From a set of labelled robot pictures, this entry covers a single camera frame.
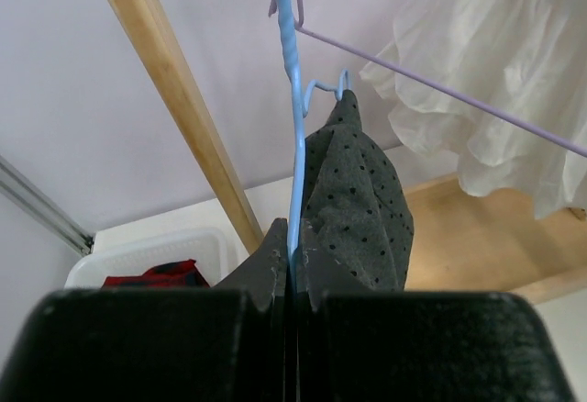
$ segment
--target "purple hanger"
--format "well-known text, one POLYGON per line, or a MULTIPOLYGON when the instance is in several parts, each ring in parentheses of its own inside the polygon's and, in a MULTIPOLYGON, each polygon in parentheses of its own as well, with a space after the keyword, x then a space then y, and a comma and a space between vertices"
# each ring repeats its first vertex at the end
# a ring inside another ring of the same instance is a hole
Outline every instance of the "purple hanger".
MULTIPOLYGON (((446 87, 443 84, 438 84, 433 81, 430 81, 429 79, 422 77, 416 73, 412 73, 409 70, 406 70, 405 68, 403 68, 399 65, 393 64, 391 62, 380 60, 379 58, 377 58, 375 56, 372 56, 372 55, 365 53, 361 50, 357 50, 351 46, 348 46, 346 44, 338 42, 335 39, 325 37, 323 35, 320 35, 318 33, 313 32, 311 30, 308 30, 307 28, 304 28, 303 27, 303 25, 304 25, 304 0, 296 0, 296 2, 297 2, 297 8, 298 8, 298 19, 295 21, 295 29, 298 32, 304 33, 305 35, 312 37, 314 39, 318 39, 320 41, 323 41, 326 44, 330 44, 331 46, 338 47, 339 49, 342 49, 342 50, 345 50, 345 51, 352 53, 354 55, 360 56, 361 58, 364 58, 367 61, 375 62, 376 64, 379 64, 382 67, 385 67, 386 69, 392 70, 394 72, 402 74, 403 76, 407 76, 408 78, 414 79, 415 81, 418 81, 421 84, 432 87, 432 88, 438 90, 439 92, 444 93, 445 95, 449 95, 449 96, 452 96, 456 99, 459 99, 460 101, 462 101, 466 104, 469 104, 470 106, 475 106, 475 107, 479 108, 480 110, 484 111, 485 113, 489 113, 490 115, 496 116, 496 117, 504 120, 505 122, 516 125, 517 127, 522 128, 526 131, 529 131, 530 133, 533 133, 543 139, 546 139, 546 140, 549 140, 553 143, 556 143, 557 145, 560 145, 560 147, 562 147, 562 148, 565 148, 569 151, 575 152, 583 157, 587 157, 587 149, 572 143, 570 140, 567 140, 567 139, 564 139, 560 136, 557 136, 556 134, 551 133, 550 131, 546 131, 546 130, 544 130, 540 127, 537 127, 533 124, 525 122, 524 120, 513 117, 498 108, 495 108, 493 106, 485 104, 484 102, 479 101, 473 97, 464 95, 456 90, 453 90, 451 88, 446 87)), ((277 11, 277 4, 276 4, 275 0, 271 0, 271 4, 269 6, 269 16, 273 15, 276 11, 277 11)))

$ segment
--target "white garment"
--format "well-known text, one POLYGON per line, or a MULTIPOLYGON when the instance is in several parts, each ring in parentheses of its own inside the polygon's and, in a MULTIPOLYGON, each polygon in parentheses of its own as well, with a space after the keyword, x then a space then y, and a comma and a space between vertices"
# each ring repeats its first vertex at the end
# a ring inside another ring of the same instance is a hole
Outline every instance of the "white garment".
MULTIPOLYGON (((378 56, 587 146, 586 44, 587 0, 408 0, 378 56)), ((467 193, 517 188, 537 218, 587 207, 587 159, 379 65, 360 75, 395 101, 402 143, 460 156, 467 193)))

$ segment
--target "clothing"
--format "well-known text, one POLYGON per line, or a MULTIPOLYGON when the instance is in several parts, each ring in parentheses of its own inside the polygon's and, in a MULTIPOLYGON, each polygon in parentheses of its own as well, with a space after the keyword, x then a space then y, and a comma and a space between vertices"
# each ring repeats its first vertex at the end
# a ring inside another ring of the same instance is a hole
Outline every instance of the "clothing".
MULTIPOLYGON (((587 146, 587 0, 408 0, 379 57, 587 146)), ((534 197, 537 218, 587 207, 587 160, 373 63, 361 72, 393 101, 411 150, 456 152, 471 195, 534 197)))
POLYGON ((303 217, 318 242, 366 286, 402 290, 414 221, 391 162, 361 130, 350 90, 305 146, 303 217))
POLYGON ((140 276, 108 276, 104 281, 104 287, 184 287, 194 285, 210 287, 195 267, 194 260, 168 262, 148 269, 140 276))

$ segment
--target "plastic-coated wire hanger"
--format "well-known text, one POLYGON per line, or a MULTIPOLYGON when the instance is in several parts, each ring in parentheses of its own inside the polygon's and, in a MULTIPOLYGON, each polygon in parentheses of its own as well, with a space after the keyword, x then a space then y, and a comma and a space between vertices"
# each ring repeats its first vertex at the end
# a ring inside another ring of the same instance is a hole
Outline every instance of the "plastic-coated wire hanger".
POLYGON ((350 88, 349 71, 343 70, 338 78, 338 86, 323 84, 316 79, 311 81, 302 95, 302 73, 295 39, 295 19, 292 11, 292 0, 275 0, 279 9, 278 24, 282 39, 282 54, 285 72, 292 85, 293 128, 295 131, 295 157, 293 161, 292 201, 287 229, 287 256, 290 265, 292 290, 296 291, 295 252, 300 240, 300 221, 302 216, 302 195, 304 193, 305 176, 305 131, 304 117, 307 116, 310 100, 315 88, 334 92, 336 99, 342 98, 345 88, 350 88))
MULTIPOLYGON (((490 106, 489 104, 485 104, 484 102, 481 102, 473 97, 464 95, 461 92, 457 92, 456 90, 453 90, 449 87, 446 87, 443 84, 435 83, 434 81, 431 81, 423 76, 420 76, 419 74, 412 73, 409 70, 405 69, 404 67, 393 64, 392 62, 383 61, 375 56, 370 55, 369 53, 365 53, 361 50, 355 49, 351 46, 348 46, 346 44, 338 42, 335 39, 325 37, 323 35, 320 35, 318 33, 313 32, 311 30, 308 30, 307 28, 304 28, 303 27, 303 25, 304 25, 304 0, 297 0, 297 9, 298 9, 298 19, 297 19, 297 21, 294 22, 294 24, 295 24, 295 29, 298 32, 304 33, 305 35, 312 37, 314 39, 318 39, 320 41, 323 41, 326 44, 330 44, 332 46, 338 47, 339 49, 345 50, 345 51, 352 53, 354 55, 360 56, 361 58, 364 58, 367 61, 375 62, 376 64, 379 64, 382 67, 385 67, 386 69, 400 73, 403 76, 407 76, 408 78, 411 78, 415 81, 418 81, 421 84, 432 87, 432 88, 438 90, 439 92, 444 93, 445 95, 449 95, 449 96, 452 96, 456 99, 459 99, 460 101, 462 101, 466 104, 469 104, 470 106, 475 106, 475 107, 479 108, 480 110, 484 111, 485 113, 489 113, 490 115, 498 117, 506 122, 509 122, 510 124, 513 124, 519 128, 525 129, 526 131, 529 131, 530 133, 533 133, 533 134, 539 136, 540 138, 543 138, 543 139, 549 140, 553 143, 556 143, 557 145, 560 145, 560 147, 562 147, 562 148, 565 148, 569 151, 576 152, 577 154, 579 154, 583 157, 587 157, 587 149, 571 142, 570 140, 567 140, 567 139, 564 139, 560 136, 557 136, 556 134, 551 133, 550 131, 546 131, 540 127, 537 127, 536 125, 525 122, 524 120, 513 117, 512 115, 505 113, 504 111, 502 111, 498 108, 490 106)), ((271 0, 271 5, 269 8, 269 15, 270 16, 273 15, 276 10, 277 10, 276 2, 275 2, 275 0, 271 0)))

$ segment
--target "polka dot fabric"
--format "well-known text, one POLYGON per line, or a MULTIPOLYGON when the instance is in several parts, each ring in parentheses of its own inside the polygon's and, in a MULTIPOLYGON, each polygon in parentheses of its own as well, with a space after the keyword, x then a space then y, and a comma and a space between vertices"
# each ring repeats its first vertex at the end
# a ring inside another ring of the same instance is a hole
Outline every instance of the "polka dot fabric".
POLYGON ((371 289, 403 290, 414 221, 393 165, 362 132, 354 93, 305 146, 303 217, 322 247, 371 289))

